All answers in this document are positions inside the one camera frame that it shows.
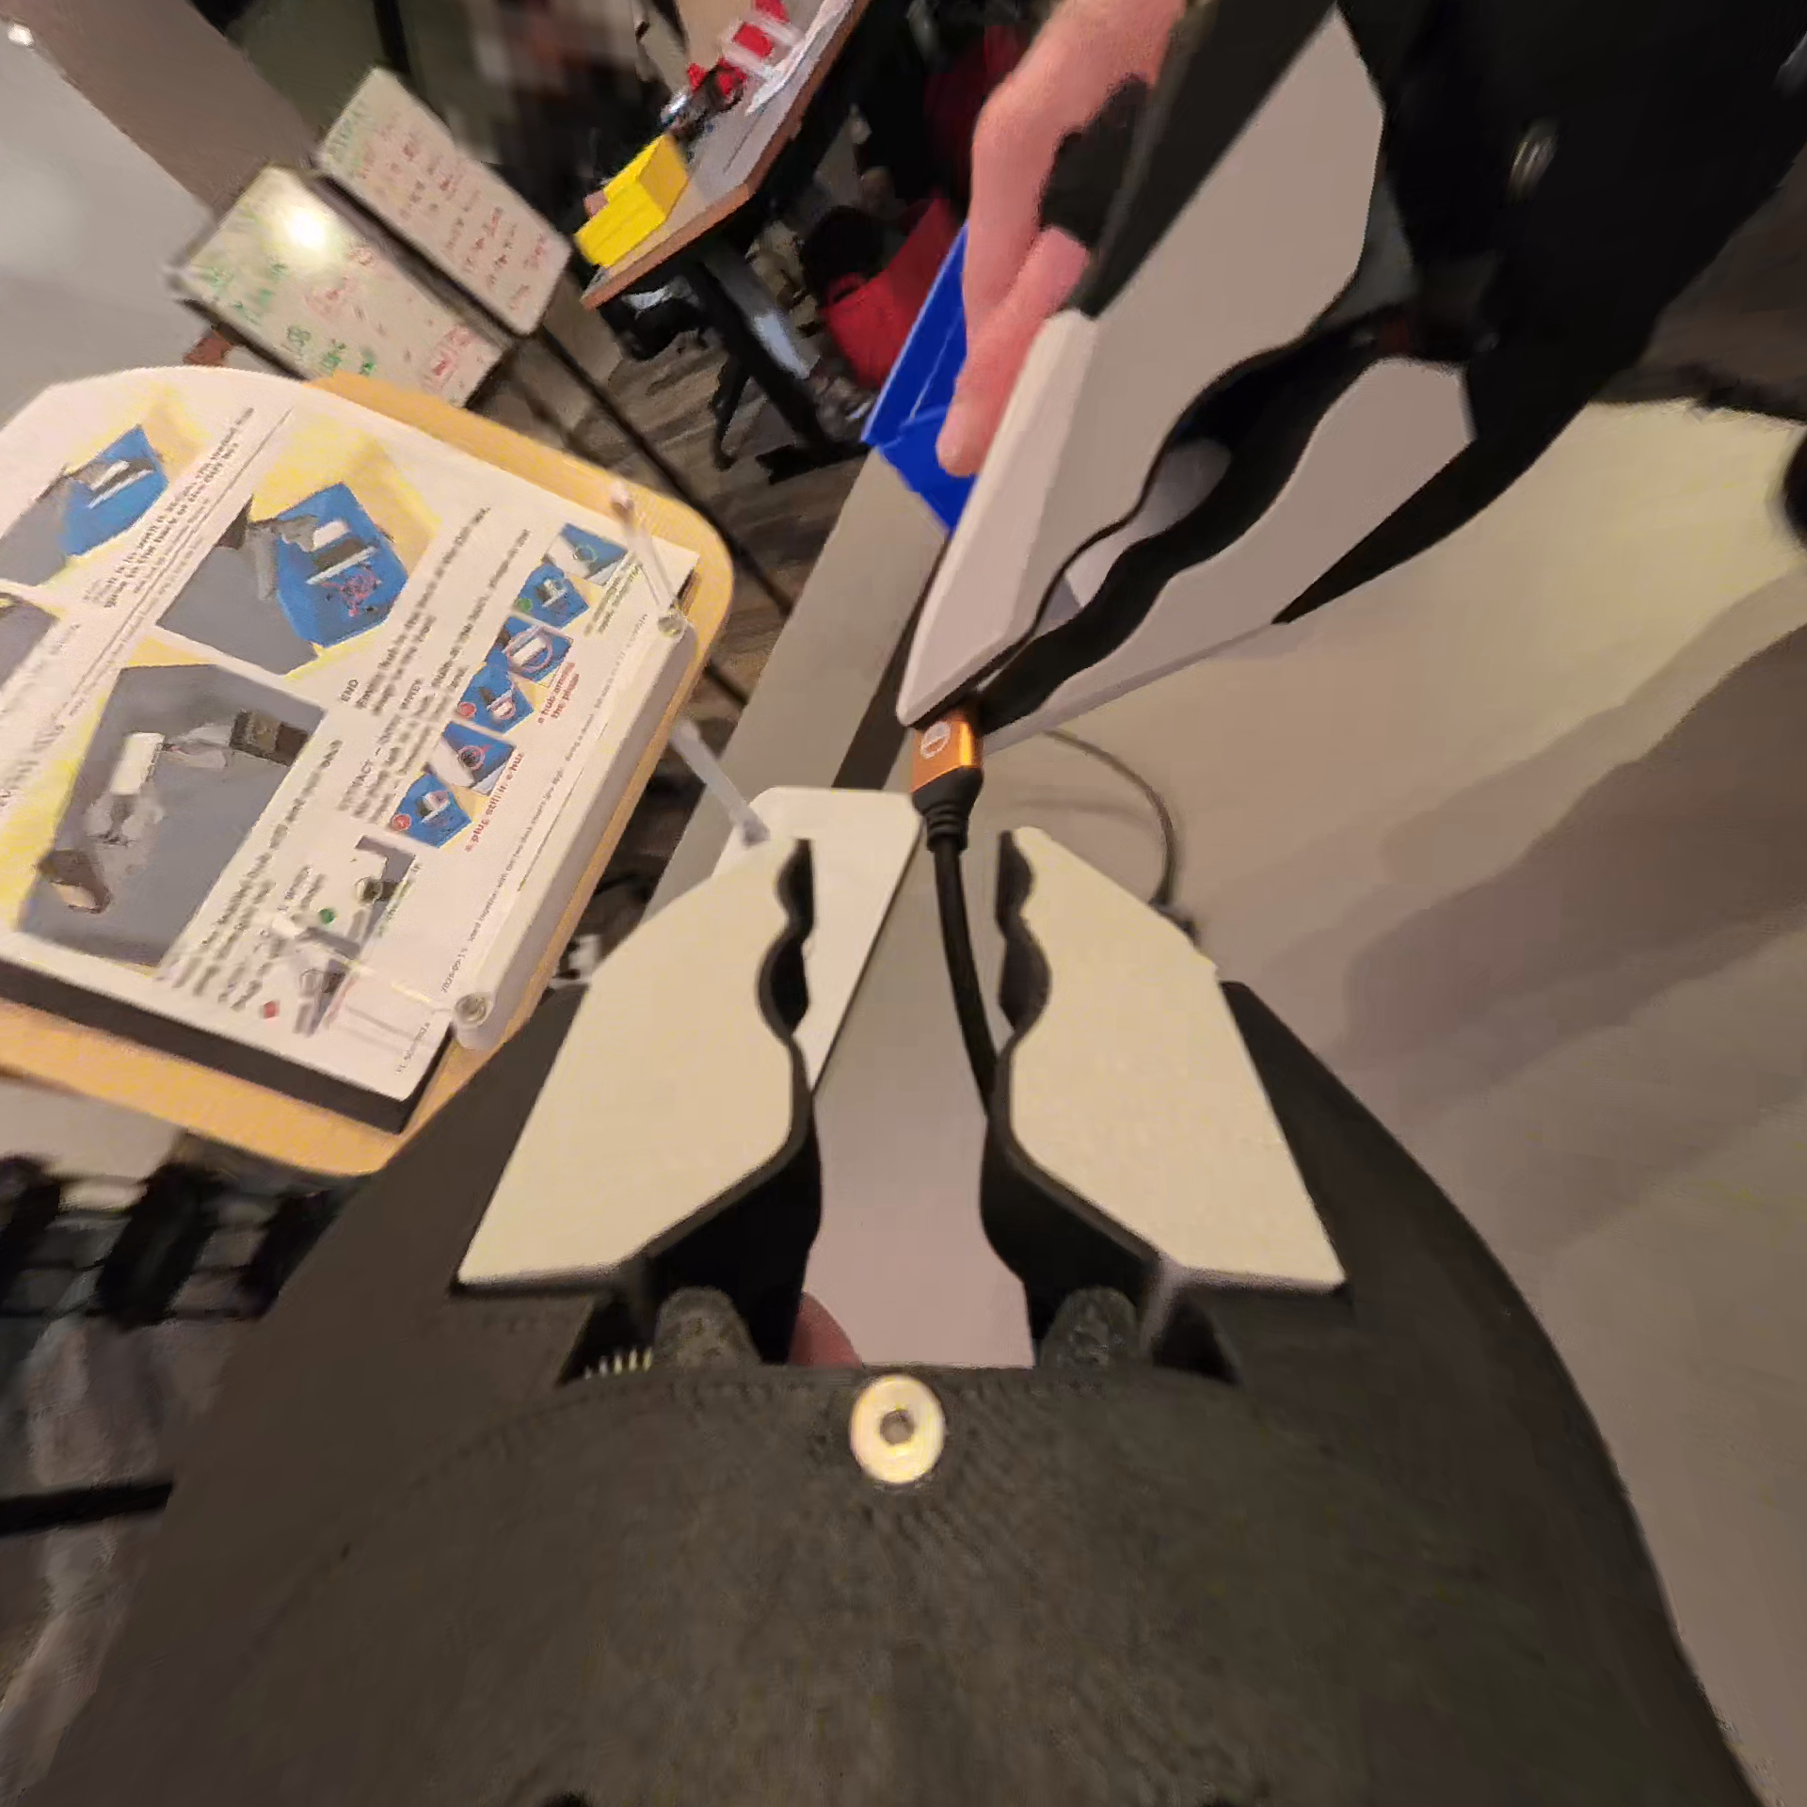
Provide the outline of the printed instruction sheet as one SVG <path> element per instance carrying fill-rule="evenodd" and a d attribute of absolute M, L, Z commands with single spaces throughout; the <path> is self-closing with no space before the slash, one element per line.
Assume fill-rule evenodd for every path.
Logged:
<path fill-rule="evenodd" d="M 3 421 L 3 1001 L 398 1132 L 524 1004 L 705 552 L 279 375 Z"/>

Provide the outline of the small handwritten whiteboard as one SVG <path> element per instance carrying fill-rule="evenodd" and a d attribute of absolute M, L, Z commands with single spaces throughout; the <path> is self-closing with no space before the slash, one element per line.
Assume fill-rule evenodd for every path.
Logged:
<path fill-rule="evenodd" d="M 468 403 L 506 338 L 327 194 L 265 165 L 169 265 L 176 295 L 293 375 L 365 375 Z"/>
<path fill-rule="evenodd" d="M 314 152 L 316 167 L 391 236 L 485 309 L 535 335 L 570 242 L 385 68 L 369 68 Z"/>

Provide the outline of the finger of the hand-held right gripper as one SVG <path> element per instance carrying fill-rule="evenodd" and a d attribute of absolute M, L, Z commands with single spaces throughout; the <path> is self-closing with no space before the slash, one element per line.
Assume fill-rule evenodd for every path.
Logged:
<path fill-rule="evenodd" d="M 1472 443 L 1453 367 L 1377 365 L 1338 397 L 1275 498 L 1224 549 L 1184 555 L 1140 624 L 1033 708 L 987 698 L 985 741 L 1011 744 L 1250 641 Z"/>
<path fill-rule="evenodd" d="M 1061 626 L 1075 619 L 1109 557 L 1221 480 L 1218 443 L 1169 438 L 1231 369 L 1229 323 L 1218 306 L 1168 321 L 1062 309 L 1038 328 L 918 615 L 895 701 L 903 726 L 995 672 L 1047 607 Z"/>

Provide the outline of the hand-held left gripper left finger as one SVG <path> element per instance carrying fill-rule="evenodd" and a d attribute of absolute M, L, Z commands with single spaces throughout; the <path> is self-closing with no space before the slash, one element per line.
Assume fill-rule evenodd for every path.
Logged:
<path fill-rule="evenodd" d="M 805 840 L 774 837 L 595 967 L 458 1265 L 477 1293 L 623 1273 L 807 1128 Z"/>

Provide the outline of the blue plastic bin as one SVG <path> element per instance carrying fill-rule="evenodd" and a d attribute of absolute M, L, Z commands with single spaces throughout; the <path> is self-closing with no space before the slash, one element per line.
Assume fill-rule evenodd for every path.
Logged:
<path fill-rule="evenodd" d="M 966 229 L 960 229 L 864 426 L 864 445 L 947 535 L 957 528 L 975 486 L 971 477 L 947 471 L 937 458 L 966 357 L 963 247 Z"/>

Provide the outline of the person's right hand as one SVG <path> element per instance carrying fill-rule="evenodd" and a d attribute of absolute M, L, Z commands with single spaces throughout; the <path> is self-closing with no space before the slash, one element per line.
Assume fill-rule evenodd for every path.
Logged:
<path fill-rule="evenodd" d="M 979 471 L 1040 324 L 1071 296 L 1088 253 L 1040 221 L 1061 144 L 1130 82 L 1154 82 L 1184 2 L 1064 2 L 979 111 L 963 247 L 963 369 L 937 462 Z"/>

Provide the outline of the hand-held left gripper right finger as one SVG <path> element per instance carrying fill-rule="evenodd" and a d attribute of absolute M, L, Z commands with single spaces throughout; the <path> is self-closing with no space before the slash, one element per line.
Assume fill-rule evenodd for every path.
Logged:
<path fill-rule="evenodd" d="M 1040 827 L 1001 837 L 995 912 L 980 1222 L 1027 1302 L 1334 1294 L 1345 1266 L 1216 963 Z"/>

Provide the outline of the yellow plastic bin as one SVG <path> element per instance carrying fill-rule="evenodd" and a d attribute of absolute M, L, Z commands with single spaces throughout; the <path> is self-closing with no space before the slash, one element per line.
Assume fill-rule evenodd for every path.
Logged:
<path fill-rule="evenodd" d="M 571 241 L 595 270 L 613 268 L 653 236 L 691 187 L 686 150 L 662 132 L 582 199 Z"/>

